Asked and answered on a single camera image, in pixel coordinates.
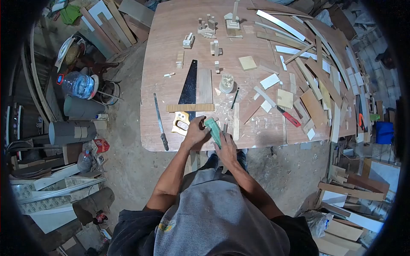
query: wooden table top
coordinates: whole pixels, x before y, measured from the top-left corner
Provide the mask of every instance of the wooden table top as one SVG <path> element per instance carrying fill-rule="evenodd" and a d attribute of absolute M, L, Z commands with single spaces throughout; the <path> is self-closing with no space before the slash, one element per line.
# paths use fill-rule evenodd
<path fill-rule="evenodd" d="M 239 62 L 239 57 L 252 56 L 256 64 L 260 60 L 272 61 L 282 69 L 278 77 L 283 85 L 276 84 L 266 90 L 266 94 L 276 102 L 277 91 L 283 88 L 289 91 L 289 73 L 296 76 L 296 85 L 305 83 L 305 78 L 299 70 L 296 62 L 292 61 L 284 71 L 280 62 L 280 55 L 284 59 L 291 57 L 289 54 L 273 51 L 275 45 L 286 46 L 280 43 L 267 41 L 256 37 L 257 31 L 267 32 L 266 29 L 255 26 L 255 21 L 283 30 L 268 20 L 256 15 L 256 11 L 247 10 L 247 7 L 273 7 L 278 11 L 292 10 L 295 13 L 303 14 L 292 8 L 267 2 L 264 0 L 241 0 L 238 5 L 238 16 L 241 20 L 240 26 L 243 39 L 228 38 L 223 16 L 233 12 L 233 0 L 172 0 L 158 4 L 154 15 L 150 35 L 147 42 L 144 67 L 141 85 L 141 141 L 144 148 L 149 151 L 164 151 L 164 146 L 160 138 L 157 115 L 155 111 L 153 93 L 157 94 L 159 111 L 161 114 L 162 125 L 168 140 L 169 150 L 177 151 L 184 136 L 171 133 L 174 113 L 166 112 L 167 104 L 177 104 L 181 90 L 184 86 L 187 73 L 193 59 L 198 60 L 198 68 L 209 68 L 212 70 L 212 87 L 219 89 L 219 82 L 223 73 L 232 74 L 238 87 L 240 87 L 237 101 L 240 103 L 241 113 L 245 112 L 249 98 L 256 92 L 253 89 L 256 85 L 260 86 L 260 81 L 271 74 L 259 68 L 243 71 Z M 206 15 L 215 16 L 218 23 L 216 37 L 219 47 L 223 49 L 223 55 L 218 57 L 210 54 L 210 41 L 214 39 L 204 38 L 197 34 L 198 18 L 206 19 Z M 309 40 L 314 42 L 315 35 L 304 24 L 293 20 L 289 16 L 275 16 L 287 23 Z M 312 24 L 322 33 L 330 43 L 334 51 L 338 54 L 339 60 L 346 68 L 349 67 L 348 57 L 344 50 L 346 43 L 339 35 L 339 32 L 328 27 L 318 20 L 311 20 Z M 243 26 L 252 26 L 254 33 L 246 33 Z M 189 33 L 195 35 L 192 49 L 182 48 L 182 41 Z M 179 50 L 185 51 L 184 68 L 176 69 L 176 59 Z M 215 73 L 214 62 L 219 61 L 221 74 Z M 175 72 L 175 75 L 164 77 L 164 74 Z M 339 137 L 353 135 L 356 133 L 355 108 L 353 105 L 353 93 L 347 91 L 343 82 L 340 83 L 341 94 L 347 94 L 349 106 L 352 108 L 352 117 L 347 118 L 349 123 L 348 130 L 345 124 L 340 127 Z M 297 86 L 297 93 L 294 100 L 300 97 L 303 91 Z M 219 96 L 213 89 L 213 100 L 215 112 L 197 112 L 197 116 L 206 115 L 218 117 L 220 127 L 226 122 L 228 132 L 232 133 L 233 111 L 230 106 L 233 101 L 235 91 L 230 94 L 221 93 Z M 289 114 L 298 119 L 294 108 L 287 109 Z M 327 124 L 314 128 L 315 136 L 313 140 L 326 140 L 330 137 L 331 128 Z M 259 108 L 253 117 L 246 123 L 240 124 L 239 141 L 236 141 L 238 148 L 269 147 L 275 145 L 286 145 L 308 142 L 308 137 L 303 133 L 301 127 L 295 127 L 277 109 L 271 109 L 269 113 Z M 196 150 L 213 150 L 212 139 Z"/>

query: man's arm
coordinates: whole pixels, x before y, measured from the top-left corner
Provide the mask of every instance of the man's arm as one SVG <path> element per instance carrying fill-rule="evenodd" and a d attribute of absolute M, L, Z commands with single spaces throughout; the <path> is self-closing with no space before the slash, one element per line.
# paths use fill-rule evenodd
<path fill-rule="evenodd" d="M 230 134 L 221 132 L 221 149 L 214 143 L 216 154 L 226 168 L 232 173 L 242 193 L 254 204 L 269 220 L 283 215 L 272 198 L 239 164 L 236 159 L 236 146 Z"/>
<path fill-rule="evenodd" d="M 203 127 L 205 118 L 205 116 L 200 116 L 190 123 L 187 136 L 181 143 L 177 154 L 159 177 L 144 210 L 159 210 L 165 213 L 175 203 L 191 148 L 209 133 L 209 130 Z"/>

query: red box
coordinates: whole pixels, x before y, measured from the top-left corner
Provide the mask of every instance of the red box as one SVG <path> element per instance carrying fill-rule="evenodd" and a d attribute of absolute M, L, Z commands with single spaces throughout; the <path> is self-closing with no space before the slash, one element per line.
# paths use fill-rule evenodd
<path fill-rule="evenodd" d="M 109 144 L 105 139 L 96 139 L 91 141 L 91 147 L 96 154 L 108 151 Z"/>

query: concrete floor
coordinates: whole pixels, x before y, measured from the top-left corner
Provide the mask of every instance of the concrete floor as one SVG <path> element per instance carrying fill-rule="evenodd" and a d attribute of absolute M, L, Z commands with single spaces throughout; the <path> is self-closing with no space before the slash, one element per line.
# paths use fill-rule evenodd
<path fill-rule="evenodd" d="M 139 111 L 145 49 L 146 42 L 131 47 L 117 58 L 123 59 L 128 54 L 121 65 L 106 74 L 107 78 L 122 80 L 121 97 L 124 99 L 109 107 L 108 128 L 100 131 L 110 144 L 109 161 L 104 165 L 108 177 L 105 185 L 116 197 L 108 214 L 111 230 L 121 210 L 142 210 L 175 155 L 173 152 L 149 152 L 141 145 Z M 272 150 L 273 155 L 269 147 L 250 149 L 248 170 L 285 214 L 295 216 L 312 207 L 315 201 L 317 184 L 326 174 L 329 143 L 312 142 L 310 150 L 301 150 L 299 144 L 276 146 Z M 198 165 L 205 161 L 205 152 L 201 152 Z"/>

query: green ruler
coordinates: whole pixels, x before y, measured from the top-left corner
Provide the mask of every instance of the green ruler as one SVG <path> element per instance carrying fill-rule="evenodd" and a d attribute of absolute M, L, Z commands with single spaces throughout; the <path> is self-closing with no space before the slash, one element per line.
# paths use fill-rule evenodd
<path fill-rule="evenodd" d="M 218 124 L 211 117 L 209 119 L 207 118 L 204 121 L 204 125 L 211 129 L 212 139 L 214 139 L 215 143 L 218 144 L 219 148 L 221 148 L 221 138 L 219 137 L 219 132 L 221 131 L 221 129 L 219 128 Z"/>

